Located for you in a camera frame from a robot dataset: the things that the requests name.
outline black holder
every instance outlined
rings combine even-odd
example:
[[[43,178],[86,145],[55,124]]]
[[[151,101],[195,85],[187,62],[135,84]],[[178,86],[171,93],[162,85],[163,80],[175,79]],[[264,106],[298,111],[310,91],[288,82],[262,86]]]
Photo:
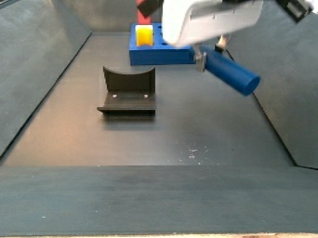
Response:
[[[103,113],[155,114],[155,68],[145,73],[118,73],[103,67],[107,86]]]

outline red object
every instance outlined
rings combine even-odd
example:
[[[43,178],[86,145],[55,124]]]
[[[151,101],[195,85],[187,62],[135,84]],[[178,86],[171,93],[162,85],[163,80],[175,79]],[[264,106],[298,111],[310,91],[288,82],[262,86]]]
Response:
[[[137,0],[137,4],[139,5],[145,0]],[[139,25],[151,25],[151,17],[145,18],[142,12],[137,11],[137,18]]]

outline blue cylinder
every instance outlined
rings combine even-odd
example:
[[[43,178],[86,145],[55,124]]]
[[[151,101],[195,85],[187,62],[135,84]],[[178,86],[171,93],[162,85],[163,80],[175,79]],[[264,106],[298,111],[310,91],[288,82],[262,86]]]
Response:
[[[260,84],[260,75],[245,69],[212,47],[202,46],[202,52],[206,52],[205,68],[241,94],[250,95]]]

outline gray wall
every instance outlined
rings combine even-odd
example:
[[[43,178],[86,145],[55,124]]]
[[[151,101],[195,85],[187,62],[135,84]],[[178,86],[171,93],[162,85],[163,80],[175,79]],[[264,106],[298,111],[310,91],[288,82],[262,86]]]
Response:
[[[298,24],[265,1],[256,27],[234,34],[230,51],[262,76],[257,98],[301,166],[318,168],[318,16]]]
[[[59,0],[0,9],[0,154],[91,34]]]
[[[67,8],[79,15],[93,32],[127,32],[137,22],[135,0],[62,0]],[[151,16],[161,21],[161,12]]]

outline dark floor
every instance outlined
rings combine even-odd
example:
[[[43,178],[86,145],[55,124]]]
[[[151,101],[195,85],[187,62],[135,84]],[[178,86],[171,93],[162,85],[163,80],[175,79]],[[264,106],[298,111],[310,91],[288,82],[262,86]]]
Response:
[[[94,34],[7,152],[4,166],[289,166],[289,155],[253,96],[194,65],[157,67],[157,114],[109,120],[102,67],[131,67],[126,33]]]

